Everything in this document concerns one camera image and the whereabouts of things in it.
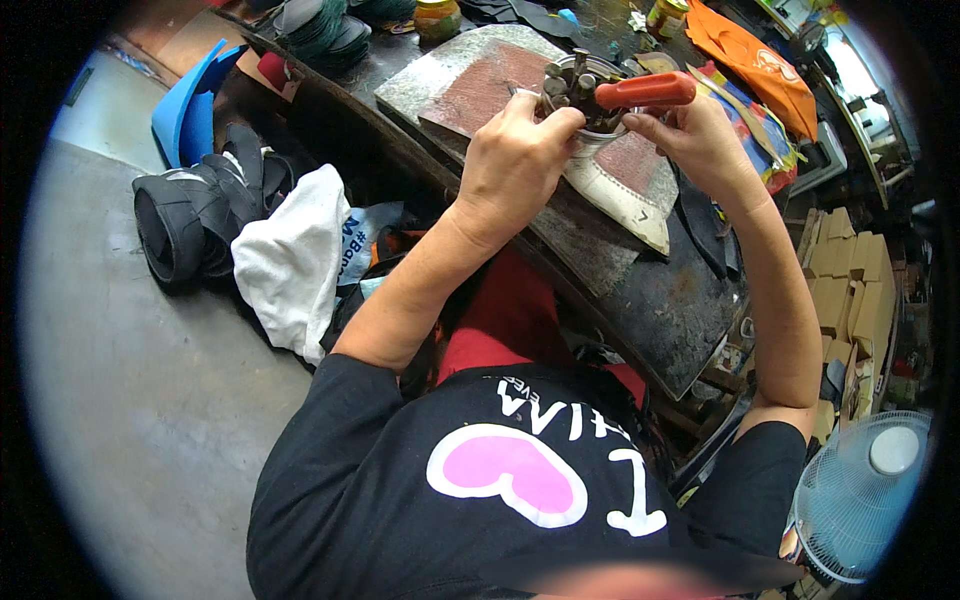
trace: concrete floor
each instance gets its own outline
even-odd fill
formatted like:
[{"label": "concrete floor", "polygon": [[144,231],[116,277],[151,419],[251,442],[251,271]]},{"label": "concrete floor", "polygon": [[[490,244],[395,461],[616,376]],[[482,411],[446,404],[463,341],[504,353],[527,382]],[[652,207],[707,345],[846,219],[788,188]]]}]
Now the concrete floor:
[{"label": "concrete floor", "polygon": [[[141,79],[99,69],[125,87],[91,79],[78,106],[99,100],[92,112],[109,114],[120,102],[149,123],[153,105],[130,98],[154,83],[119,65]],[[85,550],[121,596],[252,597],[253,488],[310,376],[231,298],[159,290],[130,188],[152,163],[149,128],[100,123],[61,115],[25,220],[16,318],[31,426]]]}]

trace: right hand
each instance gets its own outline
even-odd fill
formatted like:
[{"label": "right hand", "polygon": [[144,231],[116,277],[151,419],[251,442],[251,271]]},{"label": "right hand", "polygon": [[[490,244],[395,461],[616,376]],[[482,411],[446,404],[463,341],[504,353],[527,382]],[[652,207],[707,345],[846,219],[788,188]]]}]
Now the right hand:
[{"label": "right hand", "polygon": [[667,109],[667,122],[675,127],[642,113],[625,114],[623,124],[657,144],[724,211],[748,212],[769,200],[719,102],[698,93],[690,104]]}]

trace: electric fan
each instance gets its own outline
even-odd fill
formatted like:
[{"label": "electric fan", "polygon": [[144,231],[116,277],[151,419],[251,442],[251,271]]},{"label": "electric fan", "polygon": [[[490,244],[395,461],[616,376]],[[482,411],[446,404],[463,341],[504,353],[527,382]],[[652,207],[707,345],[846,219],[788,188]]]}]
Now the electric fan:
[{"label": "electric fan", "polygon": [[793,497],[806,555],[829,577],[862,584],[920,480],[930,417],[891,411],[834,432],[804,469]]}]

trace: red pants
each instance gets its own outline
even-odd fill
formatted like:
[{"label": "red pants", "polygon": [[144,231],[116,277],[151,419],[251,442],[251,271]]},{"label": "red pants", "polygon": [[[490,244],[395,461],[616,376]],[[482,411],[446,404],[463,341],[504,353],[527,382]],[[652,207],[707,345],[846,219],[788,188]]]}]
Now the red pants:
[{"label": "red pants", "polygon": [[[457,324],[440,365],[438,383],[472,367],[537,363],[559,369],[577,362],[560,334],[553,288],[511,248],[487,270],[480,290]],[[627,365],[606,365],[636,399],[646,384]]]}]

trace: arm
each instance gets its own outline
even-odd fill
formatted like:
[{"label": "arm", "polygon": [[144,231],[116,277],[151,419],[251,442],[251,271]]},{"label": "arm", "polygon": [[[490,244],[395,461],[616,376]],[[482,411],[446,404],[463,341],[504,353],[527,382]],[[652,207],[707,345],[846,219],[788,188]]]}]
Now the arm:
[{"label": "arm", "polygon": [[561,108],[537,124],[537,98],[518,93],[474,135],[457,200],[363,303],[332,353],[403,371],[449,295],[540,212],[584,116]]},{"label": "arm", "polygon": [[673,108],[668,121],[676,127],[649,115],[623,120],[710,194],[736,230],[753,307],[757,382],[737,437],[758,423],[781,420],[809,441],[820,390],[820,329],[780,213],[718,102],[698,96]]}]

